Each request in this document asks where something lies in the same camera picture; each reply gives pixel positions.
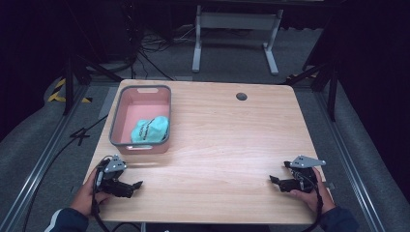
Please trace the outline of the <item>teal cloth bag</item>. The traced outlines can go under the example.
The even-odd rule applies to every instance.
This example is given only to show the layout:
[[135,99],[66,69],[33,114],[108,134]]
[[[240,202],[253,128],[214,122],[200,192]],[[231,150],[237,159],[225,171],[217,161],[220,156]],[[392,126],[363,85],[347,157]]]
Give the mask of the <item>teal cloth bag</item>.
[[132,143],[159,143],[168,134],[169,119],[158,116],[150,120],[139,120],[131,133]]

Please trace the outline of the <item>person's left hand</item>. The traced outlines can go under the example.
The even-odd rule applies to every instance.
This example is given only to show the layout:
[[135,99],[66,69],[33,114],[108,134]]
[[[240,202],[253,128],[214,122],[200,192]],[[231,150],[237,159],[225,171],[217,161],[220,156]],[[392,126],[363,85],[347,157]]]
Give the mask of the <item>person's left hand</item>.
[[92,214],[92,203],[96,200],[98,204],[107,201],[111,195],[105,192],[93,194],[94,181],[96,177],[96,169],[89,175],[87,181],[77,191],[70,207],[77,210],[86,217]]

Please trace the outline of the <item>aluminium floor rail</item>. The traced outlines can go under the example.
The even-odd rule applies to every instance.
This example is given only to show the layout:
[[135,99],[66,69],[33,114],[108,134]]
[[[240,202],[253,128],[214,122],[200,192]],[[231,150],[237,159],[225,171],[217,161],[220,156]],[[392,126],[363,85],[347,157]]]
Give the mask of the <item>aluminium floor rail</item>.
[[327,103],[325,98],[320,93],[314,93],[314,97],[320,107],[325,121],[331,131],[332,137],[336,141],[337,148],[340,152],[341,164],[346,172],[347,178],[356,195],[362,212],[366,218],[367,224],[371,232],[386,232],[386,229],[373,205],[373,202],[368,194],[367,188],[363,179],[352,160],[347,146],[337,128],[337,124],[331,120],[327,111]]
[[20,218],[34,202],[36,192],[41,184],[41,181],[44,179],[46,171],[53,163],[54,158],[57,157],[56,149],[61,138],[63,137],[63,132],[67,128],[69,121],[73,117],[75,109],[79,106],[87,91],[87,86],[78,86],[74,91],[73,108],[68,115],[64,115],[64,113],[60,115],[58,122],[54,127],[54,131],[47,138],[47,143],[44,145],[44,149],[33,165],[33,168],[26,176],[18,196],[15,198],[13,205],[0,223],[0,232],[13,232],[17,223],[20,221]]

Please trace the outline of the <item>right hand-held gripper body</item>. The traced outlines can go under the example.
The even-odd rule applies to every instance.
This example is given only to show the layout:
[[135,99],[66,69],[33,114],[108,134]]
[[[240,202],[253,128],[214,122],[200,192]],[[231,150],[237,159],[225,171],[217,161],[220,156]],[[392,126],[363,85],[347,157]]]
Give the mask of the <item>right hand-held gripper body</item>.
[[293,161],[285,161],[284,166],[288,168],[293,176],[292,179],[299,181],[300,191],[310,193],[317,185],[317,179],[312,168],[325,165],[322,159],[313,159],[303,155],[297,156]]

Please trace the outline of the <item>yellow and black floor tape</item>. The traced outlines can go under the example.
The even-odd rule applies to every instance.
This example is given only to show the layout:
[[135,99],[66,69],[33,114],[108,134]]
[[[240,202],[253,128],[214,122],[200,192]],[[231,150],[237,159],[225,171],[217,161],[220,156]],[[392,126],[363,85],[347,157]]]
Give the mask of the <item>yellow and black floor tape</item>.
[[59,95],[60,91],[63,89],[66,84],[66,79],[61,77],[60,80],[56,83],[52,93],[48,97],[49,102],[65,102],[66,98]]

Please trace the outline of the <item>black metal stand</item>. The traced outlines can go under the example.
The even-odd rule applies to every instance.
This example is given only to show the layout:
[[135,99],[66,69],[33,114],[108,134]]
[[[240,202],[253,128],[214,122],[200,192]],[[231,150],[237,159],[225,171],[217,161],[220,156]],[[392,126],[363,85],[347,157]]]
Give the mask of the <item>black metal stand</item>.
[[330,119],[334,122],[336,120],[335,107],[336,107],[336,97],[337,97],[337,62],[332,60],[320,64],[318,66],[311,67],[302,73],[291,74],[286,78],[282,85],[292,86],[307,77],[316,75],[312,83],[310,84],[310,89],[313,92],[322,92],[326,86],[329,86],[328,99],[327,99],[327,113]]
[[97,73],[100,73],[115,82],[121,82],[123,80],[122,77],[114,72],[80,55],[69,55],[64,68],[64,77],[66,80],[66,103],[64,115],[68,115],[74,106],[74,80],[77,79],[80,85],[89,85],[91,83],[92,77],[89,74],[87,67],[91,67]]

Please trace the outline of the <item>pink basket with grey rim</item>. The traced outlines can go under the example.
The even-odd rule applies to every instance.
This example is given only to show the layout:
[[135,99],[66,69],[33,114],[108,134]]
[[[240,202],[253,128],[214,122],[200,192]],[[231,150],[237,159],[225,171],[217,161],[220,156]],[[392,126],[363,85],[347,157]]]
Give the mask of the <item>pink basket with grey rim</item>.
[[[131,133],[139,120],[158,116],[169,119],[168,134],[159,143],[132,143]],[[166,85],[132,85],[120,91],[109,141],[123,155],[163,154],[169,147],[171,89]]]

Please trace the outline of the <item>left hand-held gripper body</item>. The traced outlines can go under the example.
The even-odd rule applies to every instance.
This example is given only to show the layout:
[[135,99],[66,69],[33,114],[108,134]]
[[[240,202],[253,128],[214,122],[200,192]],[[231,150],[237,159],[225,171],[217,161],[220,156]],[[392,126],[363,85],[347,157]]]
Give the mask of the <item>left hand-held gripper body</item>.
[[125,163],[117,155],[102,159],[97,166],[96,192],[112,194],[113,189],[122,189],[118,178],[125,169]]

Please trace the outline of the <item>grey metal table frame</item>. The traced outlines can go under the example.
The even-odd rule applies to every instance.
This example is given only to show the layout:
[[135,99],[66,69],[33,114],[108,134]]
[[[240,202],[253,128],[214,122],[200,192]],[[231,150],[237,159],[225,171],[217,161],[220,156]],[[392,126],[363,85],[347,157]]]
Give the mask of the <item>grey metal table frame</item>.
[[275,60],[273,46],[282,20],[283,10],[275,14],[235,14],[203,12],[202,7],[196,7],[195,16],[195,46],[193,51],[191,70],[200,71],[201,62],[201,30],[206,29],[243,29],[269,31],[270,38],[262,44],[265,57],[272,75],[278,75],[278,66]]

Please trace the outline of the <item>person's right hand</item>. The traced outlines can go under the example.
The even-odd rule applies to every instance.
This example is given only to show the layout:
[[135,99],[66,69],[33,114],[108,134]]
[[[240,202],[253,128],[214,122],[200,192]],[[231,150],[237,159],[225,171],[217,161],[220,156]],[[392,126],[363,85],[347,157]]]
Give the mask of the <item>person's right hand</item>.
[[321,208],[321,214],[325,214],[328,211],[332,210],[336,204],[334,203],[333,197],[329,194],[329,191],[325,187],[325,185],[322,182],[322,177],[320,175],[320,172],[316,168],[312,168],[312,170],[315,173],[316,179],[317,179],[317,190],[313,190],[311,193],[306,193],[302,192],[296,189],[293,189],[289,192],[289,194],[304,203],[307,204],[307,206],[314,211],[315,213],[318,213],[318,203],[319,199],[317,194],[320,194],[322,198],[322,208]]

